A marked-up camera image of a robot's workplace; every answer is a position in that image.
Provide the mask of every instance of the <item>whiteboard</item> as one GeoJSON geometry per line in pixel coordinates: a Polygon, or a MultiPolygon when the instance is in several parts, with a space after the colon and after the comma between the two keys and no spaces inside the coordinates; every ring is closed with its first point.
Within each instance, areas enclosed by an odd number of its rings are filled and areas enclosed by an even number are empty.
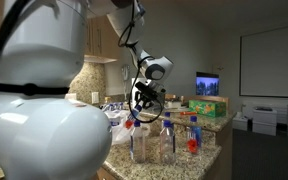
{"type": "Polygon", "coordinates": [[[240,41],[240,96],[288,97],[288,27],[240,41]]]}

